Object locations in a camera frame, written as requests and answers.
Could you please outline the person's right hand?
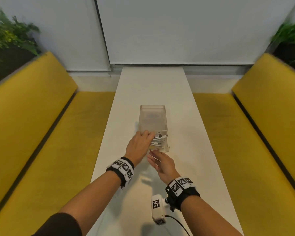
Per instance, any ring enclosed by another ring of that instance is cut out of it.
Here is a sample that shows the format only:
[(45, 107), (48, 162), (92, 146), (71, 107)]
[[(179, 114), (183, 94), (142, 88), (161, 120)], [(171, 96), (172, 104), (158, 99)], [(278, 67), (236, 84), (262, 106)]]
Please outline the person's right hand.
[(165, 170), (156, 170), (159, 178), (166, 185), (169, 185), (173, 180), (179, 178), (181, 175), (175, 167), (175, 162), (167, 154), (165, 154)]

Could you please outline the person's left hand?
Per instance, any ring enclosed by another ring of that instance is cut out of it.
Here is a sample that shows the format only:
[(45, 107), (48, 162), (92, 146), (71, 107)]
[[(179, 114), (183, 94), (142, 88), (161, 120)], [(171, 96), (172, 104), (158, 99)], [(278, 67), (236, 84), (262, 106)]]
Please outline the person's left hand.
[(137, 132), (129, 141), (124, 157), (130, 159), (136, 167), (147, 154), (150, 145), (137, 143)]

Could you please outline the person's right forearm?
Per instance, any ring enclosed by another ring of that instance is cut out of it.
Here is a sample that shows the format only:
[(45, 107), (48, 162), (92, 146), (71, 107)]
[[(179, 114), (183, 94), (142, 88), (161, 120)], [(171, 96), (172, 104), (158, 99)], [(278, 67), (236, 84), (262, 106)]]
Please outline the person's right forearm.
[(198, 196), (187, 197), (181, 204), (181, 213), (193, 236), (242, 236)]

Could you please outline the person's left forearm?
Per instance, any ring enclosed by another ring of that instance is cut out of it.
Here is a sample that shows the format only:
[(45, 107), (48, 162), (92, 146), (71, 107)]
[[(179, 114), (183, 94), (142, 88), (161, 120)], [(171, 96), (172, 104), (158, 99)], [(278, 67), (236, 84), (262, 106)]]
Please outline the person's left forearm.
[(118, 175), (107, 171), (69, 200), (59, 212), (75, 218), (82, 236), (86, 236), (120, 186)]

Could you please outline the clear plastic box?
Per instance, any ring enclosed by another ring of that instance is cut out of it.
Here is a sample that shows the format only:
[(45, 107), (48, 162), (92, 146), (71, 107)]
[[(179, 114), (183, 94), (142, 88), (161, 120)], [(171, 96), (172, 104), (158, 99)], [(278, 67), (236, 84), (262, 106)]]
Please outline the clear plastic box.
[(160, 152), (169, 152), (168, 145), (168, 126), (166, 118), (166, 108), (164, 105), (141, 105), (138, 130), (154, 131), (155, 137), (149, 147), (149, 150), (158, 150)]

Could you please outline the black marker wristband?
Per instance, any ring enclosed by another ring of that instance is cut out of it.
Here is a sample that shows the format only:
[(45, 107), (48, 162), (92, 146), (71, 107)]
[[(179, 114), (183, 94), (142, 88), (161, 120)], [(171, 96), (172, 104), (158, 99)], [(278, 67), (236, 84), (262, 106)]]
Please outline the black marker wristband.
[(123, 190), (128, 186), (134, 175), (134, 164), (126, 157), (118, 158), (106, 168), (107, 171), (114, 172), (121, 180), (120, 189)]
[(165, 191), (168, 195), (165, 201), (172, 212), (181, 211), (182, 202), (189, 196), (200, 197), (194, 182), (188, 177), (175, 178), (167, 185)]

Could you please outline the yellow upholstered bench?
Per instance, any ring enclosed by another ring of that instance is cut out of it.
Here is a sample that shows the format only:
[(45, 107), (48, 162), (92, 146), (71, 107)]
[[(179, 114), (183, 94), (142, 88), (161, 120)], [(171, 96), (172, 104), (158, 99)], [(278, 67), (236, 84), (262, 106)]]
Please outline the yellow upholstered bench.
[(51, 52), (0, 83), (0, 236), (30, 236), (92, 178), (115, 92), (78, 91)]
[(263, 54), (231, 93), (194, 93), (245, 236), (295, 236), (295, 70)]

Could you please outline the wide white roller blind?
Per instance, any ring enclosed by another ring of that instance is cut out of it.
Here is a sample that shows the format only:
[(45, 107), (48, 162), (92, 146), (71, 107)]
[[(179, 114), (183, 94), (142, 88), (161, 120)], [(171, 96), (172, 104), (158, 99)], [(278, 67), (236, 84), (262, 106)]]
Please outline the wide white roller blind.
[(253, 64), (295, 0), (96, 0), (111, 64)]

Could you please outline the black sleeve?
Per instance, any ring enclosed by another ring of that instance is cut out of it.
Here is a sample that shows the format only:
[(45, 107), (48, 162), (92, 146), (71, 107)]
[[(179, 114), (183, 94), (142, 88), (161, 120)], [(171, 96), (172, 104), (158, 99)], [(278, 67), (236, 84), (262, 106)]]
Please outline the black sleeve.
[(70, 214), (56, 213), (31, 236), (82, 236), (82, 230)]

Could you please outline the narrow white roller blind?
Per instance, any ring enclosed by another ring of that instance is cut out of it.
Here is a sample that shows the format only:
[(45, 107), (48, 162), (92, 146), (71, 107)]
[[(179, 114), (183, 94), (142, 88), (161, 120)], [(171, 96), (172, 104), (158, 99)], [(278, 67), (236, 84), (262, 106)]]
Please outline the narrow white roller blind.
[(35, 40), (68, 71), (110, 71), (95, 0), (0, 0), (11, 18), (40, 29)]

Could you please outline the black planter box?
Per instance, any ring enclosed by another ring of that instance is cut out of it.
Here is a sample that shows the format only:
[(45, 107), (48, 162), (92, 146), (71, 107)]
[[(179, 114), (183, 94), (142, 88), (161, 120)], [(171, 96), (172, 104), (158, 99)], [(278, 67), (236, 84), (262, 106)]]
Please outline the black planter box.
[(0, 49), (0, 81), (34, 59), (37, 55), (16, 45)]
[(280, 43), (273, 55), (295, 69), (295, 44)]

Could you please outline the green leafy plant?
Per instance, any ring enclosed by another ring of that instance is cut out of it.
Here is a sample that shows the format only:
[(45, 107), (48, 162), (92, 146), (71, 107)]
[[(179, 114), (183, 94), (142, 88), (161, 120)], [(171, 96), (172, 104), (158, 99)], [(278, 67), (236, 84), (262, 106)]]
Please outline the green leafy plant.
[(0, 7), (0, 51), (16, 46), (39, 55), (41, 50), (33, 37), (34, 33), (40, 34), (39, 27), (33, 23), (20, 22), (16, 16), (9, 19)]
[(295, 23), (291, 21), (282, 23), (275, 35), (271, 37), (270, 43), (295, 46)]

